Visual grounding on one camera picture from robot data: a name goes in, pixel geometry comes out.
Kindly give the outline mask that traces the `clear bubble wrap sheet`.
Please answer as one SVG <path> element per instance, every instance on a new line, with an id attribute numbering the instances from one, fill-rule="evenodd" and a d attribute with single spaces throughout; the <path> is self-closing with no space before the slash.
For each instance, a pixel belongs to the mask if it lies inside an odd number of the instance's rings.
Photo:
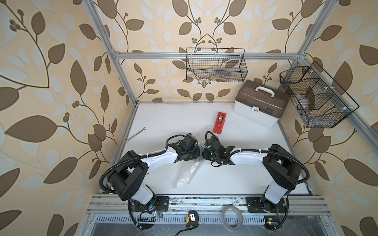
<path id="1" fill-rule="evenodd" d="M 176 189 L 188 186 L 194 179 L 202 164 L 202 159 L 180 161 L 180 166 L 175 181 L 173 183 L 173 188 Z"/>

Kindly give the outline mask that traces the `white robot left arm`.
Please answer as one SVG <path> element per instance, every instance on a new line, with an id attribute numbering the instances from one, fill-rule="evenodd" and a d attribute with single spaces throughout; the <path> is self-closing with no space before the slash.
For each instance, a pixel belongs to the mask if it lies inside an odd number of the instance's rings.
<path id="1" fill-rule="evenodd" d="M 197 158 L 200 158 L 198 140 L 190 133 L 174 135 L 166 140 L 163 150 L 147 154 L 128 151 L 101 176 L 99 185 L 103 191 L 118 195 L 122 201 L 135 200 L 142 205 L 154 205 L 156 195 L 142 185 L 148 172 Z"/>

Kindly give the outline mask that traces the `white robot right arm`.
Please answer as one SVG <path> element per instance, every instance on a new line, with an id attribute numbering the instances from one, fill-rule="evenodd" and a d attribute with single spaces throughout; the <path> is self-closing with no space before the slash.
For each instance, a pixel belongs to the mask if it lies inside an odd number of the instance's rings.
<path id="1" fill-rule="evenodd" d="M 205 138 L 204 159 L 225 165 L 253 165 L 264 167 L 272 178 L 262 196 L 261 202 L 276 206 L 283 197 L 293 191 L 298 184 L 306 182 L 309 171 L 297 158 L 280 145 L 273 144 L 268 149 L 224 147 L 217 136 L 207 132 L 211 137 Z"/>

